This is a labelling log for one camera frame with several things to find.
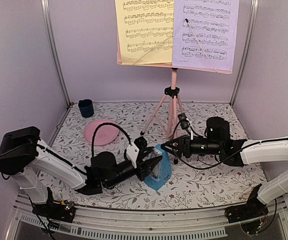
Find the blue metronome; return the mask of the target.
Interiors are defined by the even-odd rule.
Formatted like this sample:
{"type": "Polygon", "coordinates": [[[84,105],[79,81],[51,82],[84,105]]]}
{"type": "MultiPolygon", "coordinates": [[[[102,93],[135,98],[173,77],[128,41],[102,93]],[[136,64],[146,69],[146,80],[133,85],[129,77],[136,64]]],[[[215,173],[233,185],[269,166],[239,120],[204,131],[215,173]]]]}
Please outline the blue metronome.
{"type": "Polygon", "coordinates": [[[158,144],[154,147],[149,158],[162,157],[152,172],[144,179],[144,183],[151,189],[158,191],[172,176],[172,166],[168,153],[158,144]]]}

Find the pink music stand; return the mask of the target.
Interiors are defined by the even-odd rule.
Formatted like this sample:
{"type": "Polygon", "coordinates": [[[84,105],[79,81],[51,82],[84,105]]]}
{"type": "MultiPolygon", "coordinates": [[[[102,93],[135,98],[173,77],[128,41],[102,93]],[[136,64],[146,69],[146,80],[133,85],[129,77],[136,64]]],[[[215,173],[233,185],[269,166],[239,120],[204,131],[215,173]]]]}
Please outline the pink music stand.
{"type": "MultiPolygon", "coordinates": [[[[119,43],[119,35],[117,30],[117,40],[118,40],[118,63],[122,64],[121,61],[121,54],[120,54],[120,43],[119,43]]],[[[187,69],[187,70],[197,70],[197,71],[205,71],[217,74],[231,74],[231,72],[220,71],[214,72],[209,69],[203,68],[191,68],[191,67],[178,67],[174,66],[171,63],[155,63],[155,64],[137,64],[137,65],[126,65],[126,66],[148,66],[148,67],[163,67],[163,68],[170,68],[171,69],[171,85],[167,87],[163,94],[163,99],[169,99],[169,115],[168,115],[168,128],[166,129],[166,135],[170,136],[173,130],[173,127],[177,123],[177,113],[183,110],[179,88],[177,87],[177,73],[179,69],[187,69]]]]}

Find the yellow sheet music page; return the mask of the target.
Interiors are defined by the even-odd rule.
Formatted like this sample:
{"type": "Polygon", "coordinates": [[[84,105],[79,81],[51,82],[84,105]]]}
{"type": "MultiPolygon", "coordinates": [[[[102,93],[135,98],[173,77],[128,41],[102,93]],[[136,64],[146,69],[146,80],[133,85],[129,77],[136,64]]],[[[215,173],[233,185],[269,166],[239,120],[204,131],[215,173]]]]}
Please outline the yellow sheet music page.
{"type": "Polygon", "coordinates": [[[123,65],[169,64],[173,56],[173,0],[116,0],[123,65]]]}

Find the purple sheet music page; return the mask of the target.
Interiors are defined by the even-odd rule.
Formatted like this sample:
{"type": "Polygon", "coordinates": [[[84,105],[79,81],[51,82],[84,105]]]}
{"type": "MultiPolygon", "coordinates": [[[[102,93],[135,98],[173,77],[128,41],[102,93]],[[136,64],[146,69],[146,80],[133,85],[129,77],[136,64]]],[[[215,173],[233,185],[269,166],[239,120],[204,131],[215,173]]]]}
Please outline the purple sheet music page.
{"type": "Polygon", "coordinates": [[[173,66],[231,72],[239,5],[238,0],[176,0],[173,66]]]}

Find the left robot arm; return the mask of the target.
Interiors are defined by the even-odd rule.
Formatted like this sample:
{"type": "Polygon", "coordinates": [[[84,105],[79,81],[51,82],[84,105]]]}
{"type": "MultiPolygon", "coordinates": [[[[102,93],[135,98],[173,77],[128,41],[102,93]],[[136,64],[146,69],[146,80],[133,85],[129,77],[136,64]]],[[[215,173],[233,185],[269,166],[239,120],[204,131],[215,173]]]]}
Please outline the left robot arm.
{"type": "Polygon", "coordinates": [[[0,173],[12,177],[47,217],[54,217],[58,205],[34,169],[52,175],[82,195],[91,196],[101,194],[103,189],[113,189],[133,176],[144,181],[162,161],[163,154],[155,147],[148,147],[146,140],[139,137],[129,142],[123,157],[124,161],[117,163],[113,153],[103,151],[93,154],[90,166],[80,169],[51,149],[40,138],[37,127],[30,126],[3,136],[0,173]]]}

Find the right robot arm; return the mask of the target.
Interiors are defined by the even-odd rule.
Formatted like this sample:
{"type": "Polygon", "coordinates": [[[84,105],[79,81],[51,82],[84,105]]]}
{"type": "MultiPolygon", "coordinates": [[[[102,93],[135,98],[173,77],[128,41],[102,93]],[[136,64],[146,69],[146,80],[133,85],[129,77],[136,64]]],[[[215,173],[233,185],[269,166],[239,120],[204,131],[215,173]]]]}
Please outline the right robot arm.
{"type": "MultiPolygon", "coordinates": [[[[206,120],[205,136],[172,136],[161,148],[178,159],[192,155],[219,156],[219,163],[231,167],[243,167],[262,162],[288,162],[288,136],[275,139],[232,140],[230,124],[221,117],[214,116],[206,120]]],[[[254,187],[243,206],[246,218],[253,218],[262,210],[262,206],[288,193],[288,170],[274,179],[254,187]]]]}

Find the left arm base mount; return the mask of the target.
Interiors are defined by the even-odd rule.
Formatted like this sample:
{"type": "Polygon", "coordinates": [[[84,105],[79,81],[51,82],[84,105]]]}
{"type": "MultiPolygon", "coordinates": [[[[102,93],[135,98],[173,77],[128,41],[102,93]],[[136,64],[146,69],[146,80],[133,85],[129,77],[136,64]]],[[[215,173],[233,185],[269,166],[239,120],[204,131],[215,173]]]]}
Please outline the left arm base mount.
{"type": "Polygon", "coordinates": [[[72,223],[76,208],[71,204],[47,202],[45,204],[32,204],[32,212],[38,216],[51,220],[72,223]]]}

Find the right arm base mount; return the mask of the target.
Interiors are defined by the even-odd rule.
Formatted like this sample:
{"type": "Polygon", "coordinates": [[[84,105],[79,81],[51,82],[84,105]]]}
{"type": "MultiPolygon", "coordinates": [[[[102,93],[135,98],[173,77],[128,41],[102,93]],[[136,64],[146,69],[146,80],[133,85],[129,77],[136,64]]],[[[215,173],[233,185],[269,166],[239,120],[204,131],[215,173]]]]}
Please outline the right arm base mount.
{"type": "Polygon", "coordinates": [[[229,223],[236,223],[261,217],[269,213],[268,208],[262,203],[245,203],[227,207],[224,215],[229,223]]]}

